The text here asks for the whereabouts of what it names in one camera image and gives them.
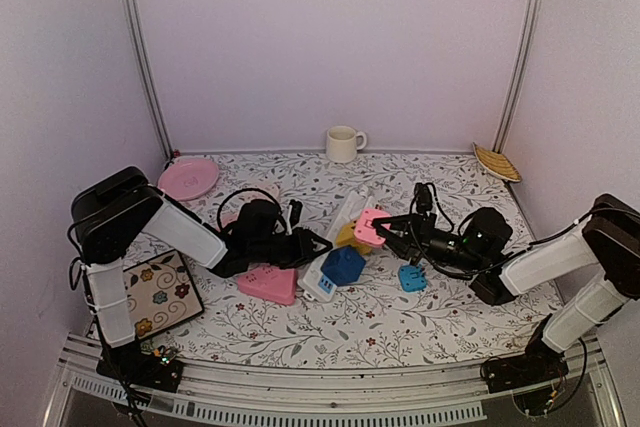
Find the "yellow cube socket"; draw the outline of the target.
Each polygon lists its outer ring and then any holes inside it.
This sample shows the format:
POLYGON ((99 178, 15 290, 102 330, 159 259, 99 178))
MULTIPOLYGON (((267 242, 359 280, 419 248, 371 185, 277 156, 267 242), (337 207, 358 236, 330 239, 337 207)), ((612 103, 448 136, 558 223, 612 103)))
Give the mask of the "yellow cube socket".
POLYGON ((367 244, 359 242, 355 238, 355 227, 356 220, 345 224, 336 236, 334 246, 336 248, 350 246, 354 248, 361 256, 369 255, 373 251, 373 248, 367 244))

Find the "dark blue cube socket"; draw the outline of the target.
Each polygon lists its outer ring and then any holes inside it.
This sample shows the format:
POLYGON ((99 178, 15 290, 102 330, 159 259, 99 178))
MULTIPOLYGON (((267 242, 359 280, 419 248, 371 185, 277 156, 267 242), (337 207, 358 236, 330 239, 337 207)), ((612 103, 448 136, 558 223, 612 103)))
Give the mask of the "dark blue cube socket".
POLYGON ((338 287, 357 282, 364 270, 366 260, 351 246, 333 250, 321 267, 324 276, 338 287))

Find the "long white power strip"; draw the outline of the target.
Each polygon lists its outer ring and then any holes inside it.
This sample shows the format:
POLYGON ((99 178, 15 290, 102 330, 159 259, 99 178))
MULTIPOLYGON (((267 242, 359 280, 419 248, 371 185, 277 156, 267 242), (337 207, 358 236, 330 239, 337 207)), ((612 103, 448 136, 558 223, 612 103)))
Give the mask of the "long white power strip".
POLYGON ((321 268, 329 254, 337 248, 337 236, 342 227, 359 218, 365 208, 372 207, 374 204, 372 191, 366 186, 350 192, 343 199, 340 207, 334 212, 324 236, 332 243, 331 250, 304 267, 297 281, 304 299, 321 303, 328 303, 333 299, 337 285, 325 276, 321 268))

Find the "light blue socket adapter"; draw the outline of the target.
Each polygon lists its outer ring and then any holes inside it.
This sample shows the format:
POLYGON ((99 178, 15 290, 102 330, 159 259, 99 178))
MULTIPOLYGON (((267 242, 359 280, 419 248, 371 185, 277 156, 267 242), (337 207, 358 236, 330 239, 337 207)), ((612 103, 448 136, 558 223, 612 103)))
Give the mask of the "light blue socket adapter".
POLYGON ((408 293, 426 289, 428 282, 421 266, 403 265, 398 269, 398 280, 401 288, 408 293))

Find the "pink triangular power strip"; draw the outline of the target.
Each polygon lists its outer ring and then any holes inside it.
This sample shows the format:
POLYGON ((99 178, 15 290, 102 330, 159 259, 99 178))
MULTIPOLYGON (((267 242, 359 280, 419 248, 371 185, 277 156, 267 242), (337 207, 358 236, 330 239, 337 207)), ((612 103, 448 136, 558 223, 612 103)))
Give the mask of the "pink triangular power strip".
POLYGON ((298 273, 270 265, 258 267, 237 279, 240 292, 265 301, 290 306, 295 302, 298 273))

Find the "round pink power strip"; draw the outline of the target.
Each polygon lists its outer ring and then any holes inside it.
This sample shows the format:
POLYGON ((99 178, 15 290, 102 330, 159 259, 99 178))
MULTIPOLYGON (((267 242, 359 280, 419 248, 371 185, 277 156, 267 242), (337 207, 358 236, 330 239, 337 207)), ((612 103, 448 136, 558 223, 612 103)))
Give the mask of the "round pink power strip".
POLYGON ((280 188, 273 183, 263 183, 255 186, 254 190, 246 193, 246 200, 252 201, 256 199, 262 199, 270 201, 274 199, 278 201, 280 198, 280 188))

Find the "pink cube socket adapter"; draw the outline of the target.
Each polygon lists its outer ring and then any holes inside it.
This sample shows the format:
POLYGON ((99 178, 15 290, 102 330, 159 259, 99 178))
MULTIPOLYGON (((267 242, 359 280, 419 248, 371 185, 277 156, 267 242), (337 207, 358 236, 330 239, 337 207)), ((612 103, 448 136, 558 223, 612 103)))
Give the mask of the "pink cube socket adapter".
POLYGON ((231 229, 239 216, 238 212, 225 213, 221 215, 220 223, 223 229, 231 229))

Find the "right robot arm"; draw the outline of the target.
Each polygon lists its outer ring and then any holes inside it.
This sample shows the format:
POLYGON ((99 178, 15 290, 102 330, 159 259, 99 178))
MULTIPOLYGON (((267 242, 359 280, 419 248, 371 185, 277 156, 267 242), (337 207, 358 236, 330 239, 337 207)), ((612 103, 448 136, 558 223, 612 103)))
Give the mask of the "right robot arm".
POLYGON ((412 264, 426 261, 450 278, 469 281, 490 306, 504 305, 540 284, 586 266, 596 275, 560 310, 543 320, 517 362, 517 374, 537 383, 552 371, 556 357, 592 328, 605 323, 639 297, 639 213, 610 194, 564 230, 525 248, 504 251, 513 230, 500 212, 481 208, 458 232, 436 228, 436 216, 414 197, 409 213, 375 215, 371 228, 384 247, 412 264))

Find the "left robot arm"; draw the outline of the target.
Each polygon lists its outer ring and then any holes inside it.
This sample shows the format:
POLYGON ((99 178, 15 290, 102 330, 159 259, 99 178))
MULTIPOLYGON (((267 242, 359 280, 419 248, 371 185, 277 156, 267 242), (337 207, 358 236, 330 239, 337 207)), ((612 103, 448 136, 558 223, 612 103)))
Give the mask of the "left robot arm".
POLYGON ((142 234, 153 237, 221 278, 244 273, 252 264, 296 269, 329 253, 333 244, 299 226, 302 205, 281 206, 269 192, 253 188, 228 224, 210 225, 144 173, 127 167, 78 194, 71 204, 67 238, 78 253, 84 284, 101 339, 113 348, 111 366, 128 381, 148 373, 146 355, 134 348, 123 259, 142 234))

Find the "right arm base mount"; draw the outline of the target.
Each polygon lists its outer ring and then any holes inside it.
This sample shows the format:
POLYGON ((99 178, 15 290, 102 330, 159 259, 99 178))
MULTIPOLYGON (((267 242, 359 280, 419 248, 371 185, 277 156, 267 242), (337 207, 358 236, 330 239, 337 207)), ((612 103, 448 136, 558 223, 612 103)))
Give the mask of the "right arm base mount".
POLYGON ((560 379, 569 373, 563 354, 549 349, 491 357, 482 363, 480 377, 490 393, 498 393, 560 379))

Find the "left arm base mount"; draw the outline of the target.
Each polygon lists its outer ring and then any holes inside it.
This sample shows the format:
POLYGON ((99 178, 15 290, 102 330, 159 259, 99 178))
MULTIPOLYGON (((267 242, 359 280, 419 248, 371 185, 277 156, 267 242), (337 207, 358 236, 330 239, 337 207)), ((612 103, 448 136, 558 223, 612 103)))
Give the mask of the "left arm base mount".
POLYGON ((107 346, 102 350, 96 372, 127 385, 147 387, 176 393, 180 385, 184 363, 170 349, 160 354, 144 353, 140 344, 132 342, 121 347, 107 346))

